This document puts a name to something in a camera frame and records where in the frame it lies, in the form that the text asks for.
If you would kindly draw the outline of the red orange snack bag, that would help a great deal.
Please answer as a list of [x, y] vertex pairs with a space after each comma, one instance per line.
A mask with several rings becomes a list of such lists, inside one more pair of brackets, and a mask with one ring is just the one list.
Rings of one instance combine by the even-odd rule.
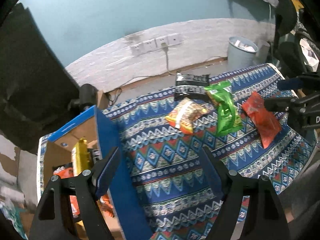
[[263, 98], [256, 91], [253, 91], [251, 96], [242, 104], [242, 109], [258, 130], [263, 148], [268, 148], [281, 131], [281, 124], [274, 114], [265, 108]]

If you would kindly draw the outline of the blue cardboard box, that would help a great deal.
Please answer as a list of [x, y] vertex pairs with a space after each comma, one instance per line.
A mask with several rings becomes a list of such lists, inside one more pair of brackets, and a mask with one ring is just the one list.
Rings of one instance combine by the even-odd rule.
[[[53, 168], [72, 162], [71, 151], [84, 138], [97, 145], [94, 165], [78, 176], [62, 178]], [[31, 226], [31, 239], [78, 239], [70, 196], [75, 196], [89, 239], [112, 239], [98, 206], [111, 195], [124, 239], [150, 239], [152, 231], [132, 185], [118, 126], [96, 106], [82, 112], [47, 139], [43, 155], [43, 193]]]

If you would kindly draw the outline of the orange beige snack bag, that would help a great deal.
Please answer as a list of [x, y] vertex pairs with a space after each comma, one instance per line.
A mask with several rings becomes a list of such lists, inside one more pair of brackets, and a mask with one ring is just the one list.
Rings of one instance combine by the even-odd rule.
[[209, 111], [189, 98], [181, 100], [176, 107], [165, 117], [170, 126], [179, 129], [182, 133], [194, 133], [193, 122]]

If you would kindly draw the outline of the dark cabinet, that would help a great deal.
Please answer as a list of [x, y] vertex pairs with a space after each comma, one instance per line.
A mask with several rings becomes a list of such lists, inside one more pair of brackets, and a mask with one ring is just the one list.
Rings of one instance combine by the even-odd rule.
[[1, 133], [35, 154], [40, 137], [79, 114], [79, 87], [49, 48], [28, 8], [17, 3], [1, 26]]

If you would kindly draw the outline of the black cylindrical device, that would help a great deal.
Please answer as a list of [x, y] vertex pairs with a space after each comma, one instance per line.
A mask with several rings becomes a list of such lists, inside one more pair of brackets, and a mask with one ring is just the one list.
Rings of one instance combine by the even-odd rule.
[[79, 89], [79, 97], [72, 99], [68, 105], [69, 111], [83, 112], [89, 107], [97, 104], [98, 90], [91, 84], [86, 83]]

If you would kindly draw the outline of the gold foil snack bag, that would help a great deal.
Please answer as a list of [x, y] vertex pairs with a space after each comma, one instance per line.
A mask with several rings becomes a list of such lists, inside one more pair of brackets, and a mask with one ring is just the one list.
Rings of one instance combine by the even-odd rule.
[[87, 148], [87, 140], [81, 138], [71, 151], [73, 174], [78, 176], [84, 170], [90, 170], [93, 167], [92, 155]]

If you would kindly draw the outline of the black printed snack bag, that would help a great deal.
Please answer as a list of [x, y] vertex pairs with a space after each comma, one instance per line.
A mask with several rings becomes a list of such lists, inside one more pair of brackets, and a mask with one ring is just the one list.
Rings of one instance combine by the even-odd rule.
[[205, 87], [209, 86], [209, 75], [193, 75], [176, 73], [175, 77], [175, 100], [183, 98], [208, 101]]

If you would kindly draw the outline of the blue patterned tablecloth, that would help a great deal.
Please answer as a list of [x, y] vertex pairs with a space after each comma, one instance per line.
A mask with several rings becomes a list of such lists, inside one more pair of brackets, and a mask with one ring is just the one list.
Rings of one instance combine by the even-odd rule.
[[105, 110], [92, 106], [39, 141], [37, 194], [53, 168], [71, 162], [79, 139], [99, 148], [116, 145], [122, 160], [110, 185], [110, 197], [125, 239], [203, 239], [216, 219], [221, 201], [202, 171], [198, 154], [206, 146], [214, 157], [244, 177], [268, 176], [282, 193], [309, 162], [315, 133], [301, 136], [276, 113], [281, 131], [263, 148], [249, 117], [242, 128], [223, 137], [215, 134], [217, 111], [197, 119], [192, 135], [171, 126], [166, 116], [176, 106], [172, 87], [127, 100]]

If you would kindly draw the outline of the white wall socket strip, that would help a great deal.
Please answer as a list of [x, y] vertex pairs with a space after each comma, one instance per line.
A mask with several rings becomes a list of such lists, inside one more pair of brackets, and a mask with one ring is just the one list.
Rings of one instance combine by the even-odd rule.
[[138, 42], [137, 44], [131, 45], [130, 50], [133, 56], [139, 56], [148, 52], [168, 48], [169, 46], [175, 46], [182, 42], [182, 35], [179, 33], [173, 33]]

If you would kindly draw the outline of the grey waste bin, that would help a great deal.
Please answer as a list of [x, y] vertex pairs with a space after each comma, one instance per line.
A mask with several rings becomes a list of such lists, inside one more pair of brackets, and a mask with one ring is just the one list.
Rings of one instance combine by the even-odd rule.
[[229, 72], [253, 65], [254, 58], [259, 51], [255, 43], [241, 36], [232, 36], [228, 42], [227, 70]]

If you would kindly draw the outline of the green snack bag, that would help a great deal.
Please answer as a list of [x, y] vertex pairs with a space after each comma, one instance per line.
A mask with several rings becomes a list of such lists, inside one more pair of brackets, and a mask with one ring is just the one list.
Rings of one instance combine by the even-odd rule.
[[242, 129], [242, 120], [233, 102], [230, 81], [214, 83], [204, 90], [217, 110], [216, 136], [223, 137]]

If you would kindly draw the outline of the black office chair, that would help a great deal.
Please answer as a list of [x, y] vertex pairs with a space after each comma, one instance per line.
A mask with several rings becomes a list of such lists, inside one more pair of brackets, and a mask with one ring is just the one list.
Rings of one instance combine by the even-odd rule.
[[274, 56], [285, 77], [319, 72], [319, 0], [278, 0]]

